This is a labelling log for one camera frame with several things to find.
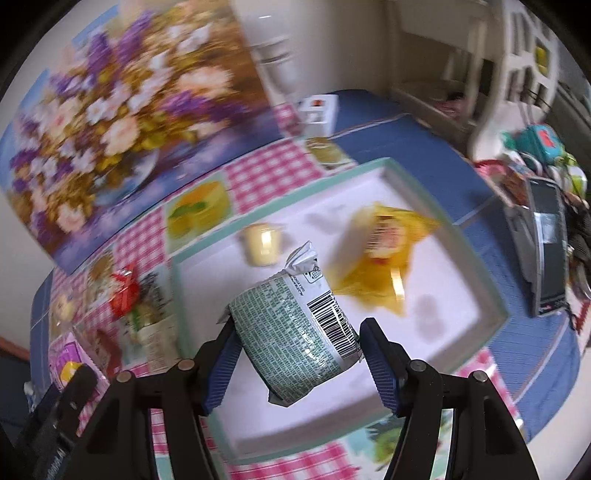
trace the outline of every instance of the blue rubber gripper pad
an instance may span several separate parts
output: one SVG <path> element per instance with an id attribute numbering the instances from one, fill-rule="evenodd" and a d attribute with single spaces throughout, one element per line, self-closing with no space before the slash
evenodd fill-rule
<path id="1" fill-rule="evenodd" d="M 359 328 L 359 342 L 384 407 L 395 413 L 398 408 L 398 381 L 365 322 Z"/>
<path id="2" fill-rule="evenodd" d="M 226 341 L 222 349 L 222 353 L 217 358 L 212 371 L 207 379 L 207 398 L 204 402 L 204 409 L 206 414 L 210 414 L 212 410 L 222 403 L 223 396 L 226 394 L 226 389 L 232 378 L 232 373 L 238 362 L 242 352 L 242 342 L 238 338 L 236 330 Z"/>

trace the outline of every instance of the snack package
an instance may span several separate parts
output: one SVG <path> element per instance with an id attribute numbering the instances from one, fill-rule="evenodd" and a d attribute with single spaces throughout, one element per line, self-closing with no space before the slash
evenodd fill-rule
<path id="1" fill-rule="evenodd" d="M 113 281 L 109 304 L 116 318 L 129 313 L 139 300 L 139 282 L 135 265 L 125 268 L 111 275 Z"/>
<path id="2" fill-rule="evenodd" d="M 94 370 L 99 383 L 108 385 L 108 380 L 95 362 L 83 348 L 82 344 L 72 331 L 68 332 L 64 338 L 64 345 L 60 352 L 54 358 L 53 364 L 50 364 L 50 371 L 53 374 L 54 381 L 58 388 L 63 390 L 72 379 L 76 370 L 86 364 Z"/>
<path id="3" fill-rule="evenodd" d="M 351 295 L 368 307 L 404 314 L 404 278 L 414 244 L 437 228 L 418 213 L 374 204 L 364 220 L 371 233 L 361 259 L 333 283 L 336 295 Z"/>
<path id="4" fill-rule="evenodd" d="M 361 359 L 358 335 L 310 242 L 289 256 L 284 270 L 228 308 L 246 354 L 269 388 L 269 402 L 288 407 Z"/>

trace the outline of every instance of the fruit picture on tablecloth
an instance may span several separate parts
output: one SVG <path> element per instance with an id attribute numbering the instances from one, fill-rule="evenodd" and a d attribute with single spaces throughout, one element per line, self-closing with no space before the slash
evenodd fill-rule
<path id="1" fill-rule="evenodd" d="M 66 273 L 172 192 L 280 137 L 229 1 L 154 4 L 122 0 L 75 37 L 0 141 L 0 184 Z"/>
<path id="2" fill-rule="evenodd" d="M 232 205 L 222 176 L 214 174 L 166 205 L 168 251 L 191 243 L 231 216 Z"/>

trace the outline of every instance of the pink checkered tablecloth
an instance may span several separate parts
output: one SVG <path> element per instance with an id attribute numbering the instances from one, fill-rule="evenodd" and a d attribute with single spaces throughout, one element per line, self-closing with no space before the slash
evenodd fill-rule
<path id="1" fill-rule="evenodd" d="M 252 465 L 227 465 L 232 480 L 353 480 L 357 469 L 349 463 L 340 442 Z"/>
<path id="2" fill-rule="evenodd" d="M 275 115 L 284 132 L 297 135 L 296 117 L 290 106 L 278 107 L 275 109 Z M 217 169 L 212 174 L 217 172 L 221 173 L 222 179 L 226 183 L 233 209 L 238 216 L 331 174 L 325 171 L 312 155 L 289 138 L 245 155 Z M 195 180 L 169 198 L 194 187 L 201 181 L 203 178 Z M 164 210 L 162 206 L 157 206 L 116 234 L 107 245 L 93 254 L 70 277 L 56 268 L 51 290 L 52 301 L 59 292 L 67 288 L 71 288 L 83 296 L 88 266 L 107 249 L 112 249 L 116 268 L 134 262 L 137 264 L 140 274 L 147 273 L 165 262 L 170 262 L 165 250 L 164 231 Z M 76 319 L 76 322 L 87 333 L 93 333 L 100 328 L 110 337 L 115 338 L 117 328 L 114 320 L 108 303 L 104 303 L 85 311 L 84 315 Z M 62 347 L 63 340 L 60 338 L 51 343 L 50 360 L 55 359 L 55 355 Z M 460 369 L 458 374 L 465 377 L 476 369 L 487 372 L 513 417 L 516 420 L 519 419 L 519 412 L 488 349 L 479 352 Z M 149 374 L 147 364 L 137 365 L 131 368 L 131 371 L 138 377 Z M 51 374 L 52 377 L 55 377 L 55 372 L 51 372 Z M 107 386 L 108 383 L 102 382 L 95 399 L 83 410 L 79 432 L 85 427 Z M 153 410 L 151 414 L 154 452 L 157 455 L 167 455 L 163 413 L 161 410 Z M 207 433 L 204 420 L 202 420 L 202 425 L 204 425 L 206 432 L 208 447 L 219 455 L 213 439 Z M 348 480 L 358 477 L 357 468 L 352 465 L 341 440 L 335 440 L 318 448 L 269 462 L 242 466 L 224 463 L 224 468 L 232 480 Z"/>
<path id="3" fill-rule="evenodd" d="M 321 168 L 291 140 L 282 140 L 225 167 L 239 214 L 322 178 Z"/>
<path id="4" fill-rule="evenodd" d="M 118 233 L 115 239 L 115 266 L 134 263 L 138 274 L 151 271 L 166 260 L 162 208 L 144 215 L 139 222 Z"/>

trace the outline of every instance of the wall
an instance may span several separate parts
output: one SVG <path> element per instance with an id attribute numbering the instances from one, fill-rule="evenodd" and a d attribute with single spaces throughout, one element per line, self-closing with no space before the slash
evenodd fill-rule
<path id="1" fill-rule="evenodd" d="M 291 34 L 300 96 L 336 89 L 387 91 L 384 5 L 380 0 L 233 0 L 239 17 L 278 12 Z M 36 46 L 0 102 L 0 134 L 39 74 L 83 27 L 117 2 L 82 0 Z M 274 103 L 281 96 L 268 87 Z M 0 336 L 28 347 L 31 302 L 53 267 L 0 195 Z"/>

